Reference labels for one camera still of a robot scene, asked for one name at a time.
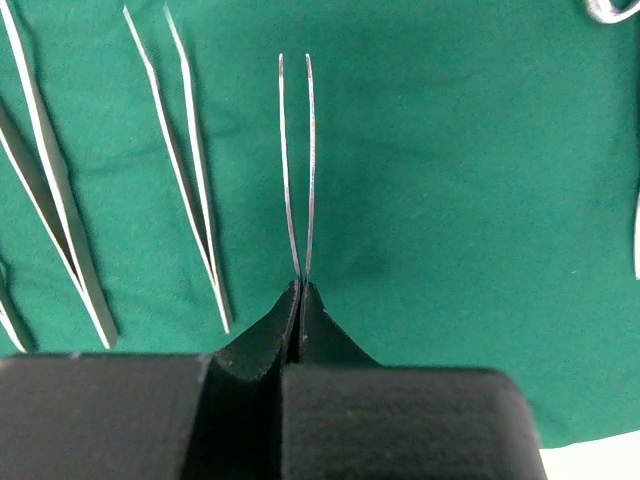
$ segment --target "tweezers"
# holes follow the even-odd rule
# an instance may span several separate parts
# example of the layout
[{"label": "tweezers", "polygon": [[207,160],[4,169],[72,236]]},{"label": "tweezers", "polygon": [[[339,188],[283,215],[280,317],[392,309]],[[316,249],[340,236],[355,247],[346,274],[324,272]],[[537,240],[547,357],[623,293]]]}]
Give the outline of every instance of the tweezers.
[{"label": "tweezers", "polygon": [[193,236],[196,239],[198,250],[202,261],[204,262],[207,275],[213,287],[213,293],[218,304],[218,310],[220,312],[220,319],[222,320],[222,326],[225,333],[231,331],[231,312],[229,308],[229,302],[222,281],[222,272],[220,264],[216,257],[215,249],[215,236],[214,236],[214,224],[213,224],[213,211],[211,207],[211,193],[209,190],[209,182],[207,179],[207,167],[203,158],[202,138],[200,136],[200,128],[198,125],[198,115],[196,113],[196,106],[193,93],[193,81],[191,78],[191,67],[189,60],[185,52],[184,46],[178,35],[178,30],[175,26],[173,18],[169,8],[165,5],[164,12],[169,23],[169,29],[173,36],[178,55],[180,57],[180,69],[182,70],[182,80],[184,83],[184,96],[187,107],[187,124],[189,128],[189,141],[191,143],[191,154],[193,157],[193,163],[195,165],[196,172],[196,184],[198,187],[198,202],[194,199],[194,194],[191,188],[191,184],[188,178],[188,173],[184,164],[182,154],[178,148],[176,141],[176,135],[171,126],[171,121],[166,114],[164,102],[160,95],[160,86],[158,79],[144,49],[138,31],[133,23],[133,19],[129,14],[129,10],[125,6],[123,14],[131,35],[138,49],[138,53],[142,58],[147,76],[149,77],[149,83],[151,84],[151,92],[153,94],[153,101],[155,103],[156,112],[158,114],[158,120],[160,121],[160,128],[162,130],[162,136],[164,137],[167,150],[169,151],[169,158],[173,167],[174,174],[178,181],[178,187],[180,189],[180,195],[187,211],[187,217],[189,219],[189,225],[193,232]]},{"label": "tweezers", "polygon": [[296,232],[293,220],[293,207],[291,206],[290,181],[289,181],[289,160],[287,158],[287,132],[286,118],[284,113],[284,58],[280,54],[278,57],[278,87],[280,93],[280,150],[282,152],[282,178],[284,180],[284,203],[287,215],[287,229],[289,230],[289,243],[291,245],[291,256],[293,257],[293,267],[299,279],[306,283],[311,274],[311,257],[313,254],[313,224],[315,215],[315,178],[316,178],[316,113],[315,99],[313,93],[313,69],[311,67],[311,57],[306,54],[307,61],[307,82],[309,84],[309,224],[307,226],[307,253],[305,259],[305,269],[302,272],[298,257],[298,245],[296,242]]},{"label": "tweezers", "polygon": [[105,348],[113,348],[118,332],[91,259],[60,147],[7,0],[0,0],[0,12],[18,67],[44,178],[19,130],[1,106],[0,141],[80,294],[102,344]]}]

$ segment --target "stainless steel tweezers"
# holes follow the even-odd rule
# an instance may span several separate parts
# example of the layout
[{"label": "stainless steel tweezers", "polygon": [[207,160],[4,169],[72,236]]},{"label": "stainless steel tweezers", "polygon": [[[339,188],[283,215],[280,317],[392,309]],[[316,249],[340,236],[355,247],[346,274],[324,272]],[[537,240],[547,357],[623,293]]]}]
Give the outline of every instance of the stainless steel tweezers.
[{"label": "stainless steel tweezers", "polygon": [[0,0],[0,12],[18,67],[44,176],[19,130],[1,106],[0,142],[69,272],[102,344],[112,348],[118,332],[93,266],[60,147],[7,0]]},{"label": "stainless steel tweezers", "polygon": [[220,264],[216,257],[215,238],[214,238],[214,224],[213,224],[213,208],[211,204],[211,194],[209,192],[209,182],[207,179],[206,162],[203,157],[202,139],[200,137],[200,129],[198,126],[198,116],[196,114],[196,105],[193,94],[193,81],[191,78],[191,67],[189,60],[185,52],[178,30],[171,18],[169,8],[165,5],[164,12],[169,23],[169,29],[173,36],[178,55],[180,57],[180,68],[182,70],[182,80],[184,84],[184,96],[187,107],[187,124],[189,127],[189,141],[191,143],[191,155],[196,171],[196,183],[198,187],[198,201],[196,202],[193,194],[188,173],[184,164],[184,160],[178,148],[175,133],[171,128],[171,121],[166,114],[166,108],[160,95],[160,86],[156,77],[155,70],[151,64],[151,60],[147,55],[147,52],[142,45],[138,31],[133,23],[131,15],[127,7],[124,7],[123,13],[133,40],[138,49],[138,53],[142,58],[144,67],[147,71],[149,83],[151,85],[151,93],[153,95],[153,101],[155,103],[156,112],[158,114],[158,120],[160,121],[160,128],[162,130],[162,136],[164,137],[167,150],[169,152],[169,159],[173,167],[176,180],[178,181],[178,187],[180,189],[180,195],[187,211],[187,218],[189,225],[195,237],[198,245],[198,250],[202,261],[204,262],[205,269],[211,286],[213,287],[213,293],[218,304],[218,311],[220,312],[220,319],[222,320],[222,326],[225,333],[231,331],[231,312],[229,303],[227,300],[226,290],[222,281],[222,271]]}]

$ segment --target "green cloth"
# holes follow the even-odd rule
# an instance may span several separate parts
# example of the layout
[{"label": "green cloth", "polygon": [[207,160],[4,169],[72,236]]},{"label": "green cloth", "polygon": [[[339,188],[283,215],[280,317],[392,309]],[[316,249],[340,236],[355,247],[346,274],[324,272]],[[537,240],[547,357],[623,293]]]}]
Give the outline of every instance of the green cloth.
[{"label": "green cloth", "polygon": [[[384,364],[505,371],[546,447],[640,429],[633,22],[598,25],[579,0],[173,2],[235,314],[225,336],[122,0],[19,3],[120,328],[115,352],[218,349],[293,279],[277,59],[304,251],[309,52],[312,277],[332,317]],[[129,8],[188,152],[162,4]],[[34,146],[4,32],[0,96]],[[102,351],[4,157],[0,258],[15,304],[41,351]],[[0,352],[14,351],[1,335]]]}]

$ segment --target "surgical instrument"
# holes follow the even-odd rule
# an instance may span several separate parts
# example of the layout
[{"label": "surgical instrument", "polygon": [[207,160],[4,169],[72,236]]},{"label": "surgical instrument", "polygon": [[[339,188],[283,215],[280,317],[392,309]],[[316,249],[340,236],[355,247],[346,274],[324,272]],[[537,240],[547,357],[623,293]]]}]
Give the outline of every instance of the surgical instrument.
[{"label": "surgical instrument", "polygon": [[0,141],[80,294],[102,344],[105,348],[113,348],[118,332],[91,259],[53,126],[27,63],[7,0],[0,0],[0,11],[18,67],[45,178],[20,132],[1,107]]},{"label": "surgical instrument", "polygon": [[620,9],[611,0],[586,0],[587,13],[596,21],[605,24],[620,23],[640,12],[640,0]]},{"label": "surgical instrument", "polygon": [[289,230],[289,243],[291,244],[291,255],[293,266],[298,278],[306,282],[311,273],[311,257],[313,252],[313,223],[315,214],[315,176],[316,176],[316,115],[315,100],[313,93],[313,70],[311,67],[311,57],[306,55],[307,61],[307,81],[309,85],[309,224],[307,227],[307,253],[305,260],[304,275],[300,268],[298,257],[298,245],[296,242],[295,225],[293,221],[293,208],[291,206],[291,195],[289,185],[289,160],[287,158],[287,134],[286,118],[284,111],[284,57],[278,57],[278,86],[280,93],[280,149],[282,152],[282,177],[284,180],[284,201],[287,215],[287,227]]},{"label": "surgical instrument", "polygon": [[147,55],[147,52],[144,49],[142,41],[140,40],[140,36],[138,35],[138,31],[136,30],[128,8],[125,6],[123,9],[125,20],[127,22],[127,25],[129,26],[131,35],[133,36],[133,40],[138,49],[138,53],[142,58],[142,62],[149,78],[149,83],[151,84],[151,92],[153,95],[156,112],[158,114],[158,119],[160,121],[162,135],[164,137],[167,150],[169,151],[169,158],[171,160],[174,174],[178,181],[178,187],[180,189],[182,201],[187,211],[189,225],[191,226],[193,236],[195,237],[196,243],[198,245],[200,256],[202,257],[207,275],[213,287],[213,293],[218,305],[218,311],[220,312],[222,326],[225,333],[229,333],[231,331],[232,318],[227,293],[223,284],[220,262],[216,257],[216,242],[213,224],[213,211],[211,207],[211,194],[209,191],[209,184],[207,180],[206,162],[203,158],[202,153],[202,138],[200,136],[200,129],[198,126],[198,116],[196,113],[196,105],[193,93],[191,67],[189,65],[189,60],[187,58],[187,54],[185,52],[182,41],[180,40],[180,36],[178,35],[178,30],[175,26],[173,18],[171,17],[169,8],[166,5],[164,7],[164,12],[167,18],[167,22],[169,23],[169,28],[176,45],[176,49],[178,50],[178,55],[180,57],[180,68],[182,70],[184,96],[187,107],[189,141],[191,143],[191,152],[193,163],[195,165],[196,183],[198,187],[198,205],[196,205],[196,201],[194,200],[194,194],[189,182],[188,173],[184,164],[184,160],[182,158],[182,154],[180,153],[180,149],[178,148],[176,142],[175,133],[173,131],[173,128],[171,127],[169,116],[166,114],[166,109],[162,100],[162,96],[160,94],[160,86],[155,70],[151,63],[151,60],[149,59],[149,56]]}]

